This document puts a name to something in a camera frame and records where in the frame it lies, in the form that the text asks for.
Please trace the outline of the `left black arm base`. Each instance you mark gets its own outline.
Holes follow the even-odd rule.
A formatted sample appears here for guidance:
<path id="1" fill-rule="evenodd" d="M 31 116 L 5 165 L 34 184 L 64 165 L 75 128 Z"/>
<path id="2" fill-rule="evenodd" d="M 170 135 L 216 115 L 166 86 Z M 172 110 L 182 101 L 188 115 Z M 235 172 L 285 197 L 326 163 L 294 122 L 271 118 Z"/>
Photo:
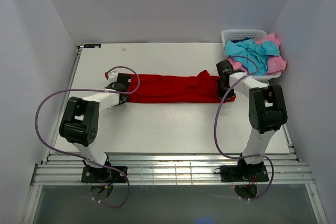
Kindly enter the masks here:
<path id="1" fill-rule="evenodd" d="M 125 183 L 126 178 L 116 170 L 85 166 L 82 170 L 82 183 Z"/>

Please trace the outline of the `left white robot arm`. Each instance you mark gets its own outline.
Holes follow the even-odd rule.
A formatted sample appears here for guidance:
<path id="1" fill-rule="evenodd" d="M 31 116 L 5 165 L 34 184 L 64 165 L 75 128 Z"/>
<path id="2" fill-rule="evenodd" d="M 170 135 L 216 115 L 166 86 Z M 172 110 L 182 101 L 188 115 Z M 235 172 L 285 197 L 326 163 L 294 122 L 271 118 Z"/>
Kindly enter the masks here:
<path id="1" fill-rule="evenodd" d="M 84 157 L 89 174 L 100 182 L 109 180 L 112 171 L 102 167 L 110 165 L 108 156 L 94 144 L 98 134 L 99 114 L 130 100 L 126 92 L 132 77 L 113 71 L 107 74 L 107 79 L 110 84 L 105 92 L 83 98 L 69 98 L 59 127 L 59 135 L 77 148 Z"/>

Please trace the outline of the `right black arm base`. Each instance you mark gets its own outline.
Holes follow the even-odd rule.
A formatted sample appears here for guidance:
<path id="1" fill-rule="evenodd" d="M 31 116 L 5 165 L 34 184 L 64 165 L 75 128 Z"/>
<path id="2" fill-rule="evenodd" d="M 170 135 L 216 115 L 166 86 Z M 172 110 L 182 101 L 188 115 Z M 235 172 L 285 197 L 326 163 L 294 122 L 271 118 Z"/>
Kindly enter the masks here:
<path id="1" fill-rule="evenodd" d="M 238 166 L 220 166 L 214 174 L 220 175 L 221 182 L 268 182 L 269 177 L 265 165 L 257 169 L 239 168 Z"/>

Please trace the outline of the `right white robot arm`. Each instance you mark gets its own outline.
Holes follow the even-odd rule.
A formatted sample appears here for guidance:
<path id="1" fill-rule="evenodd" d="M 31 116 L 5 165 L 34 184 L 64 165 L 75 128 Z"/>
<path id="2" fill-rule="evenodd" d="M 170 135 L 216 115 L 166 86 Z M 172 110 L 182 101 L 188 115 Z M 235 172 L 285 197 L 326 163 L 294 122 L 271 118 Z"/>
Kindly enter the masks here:
<path id="1" fill-rule="evenodd" d="M 262 83 L 242 70 L 235 70 L 228 60 L 216 65 L 220 102 L 229 101 L 238 91 L 248 98 L 248 119 L 251 132 L 243 152 L 236 157 L 236 165 L 219 167 L 222 182 L 267 182 L 264 165 L 267 146 L 286 124 L 288 116 L 282 88 Z"/>

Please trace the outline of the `red t shirt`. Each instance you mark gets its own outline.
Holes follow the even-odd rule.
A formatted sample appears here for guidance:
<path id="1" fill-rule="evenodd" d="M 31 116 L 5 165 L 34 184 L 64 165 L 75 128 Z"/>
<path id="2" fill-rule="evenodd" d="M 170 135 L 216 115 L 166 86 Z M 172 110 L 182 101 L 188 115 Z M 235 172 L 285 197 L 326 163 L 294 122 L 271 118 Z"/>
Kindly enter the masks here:
<path id="1" fill-rule="evenodd" d="M 218 76 L 207 70 L 196 76 L 163 76 L 158 74 L 131 75 L 129 102 L 144 104 L 161 103 L 215 103 L 221 102 L 218 93 Z"/>

